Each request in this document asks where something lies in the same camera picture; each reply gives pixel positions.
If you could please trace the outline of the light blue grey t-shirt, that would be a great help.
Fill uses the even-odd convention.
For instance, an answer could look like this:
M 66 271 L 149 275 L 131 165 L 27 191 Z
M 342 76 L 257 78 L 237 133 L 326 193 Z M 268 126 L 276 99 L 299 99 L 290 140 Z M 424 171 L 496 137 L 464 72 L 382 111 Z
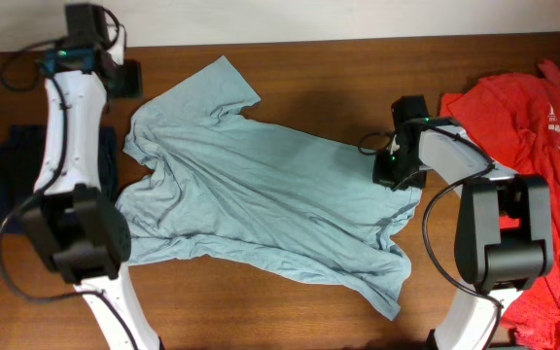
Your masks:
M 133 114 L 123 149 L 149 172 L 117 201 L 130 262 L 246 263 L 396 317 L 411 262 L 393 237 L 421 191 L 375 184 L 353 146 L 243 117 L 258 101 L 219 58 Z

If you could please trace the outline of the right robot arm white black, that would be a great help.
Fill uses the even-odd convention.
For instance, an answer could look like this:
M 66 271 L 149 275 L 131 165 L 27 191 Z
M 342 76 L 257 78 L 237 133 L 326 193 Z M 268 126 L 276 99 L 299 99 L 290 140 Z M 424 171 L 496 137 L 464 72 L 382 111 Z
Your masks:
M 549 185 L 488 155 L 452 118 L 396 122 L 376 152 L 373 181 L 393 191 L 422 188 L 427 171 L 446 183 L 427 204 L 421 230 L 428 256 L 456 289 L 443 321 L 430 330 L 430 349 L 489 349 L 508 308 L 554 264 Z M 460 198 L 454 237 L 459 275 L 441 265 L 429 219 L 447 194 Z

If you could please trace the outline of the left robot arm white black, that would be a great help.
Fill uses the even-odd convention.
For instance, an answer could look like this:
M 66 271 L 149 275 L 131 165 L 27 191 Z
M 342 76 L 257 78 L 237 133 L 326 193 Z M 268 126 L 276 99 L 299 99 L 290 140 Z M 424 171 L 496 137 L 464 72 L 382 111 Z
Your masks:
M 17 217 L 46 269 L 71 285 L 59 298 L 83 298 L 110 348 L 160 349 L 130 278 L 129 227 L 99 179 L 100 120 L 123 64 L 92 47 L 47 51 L 45 150 Z

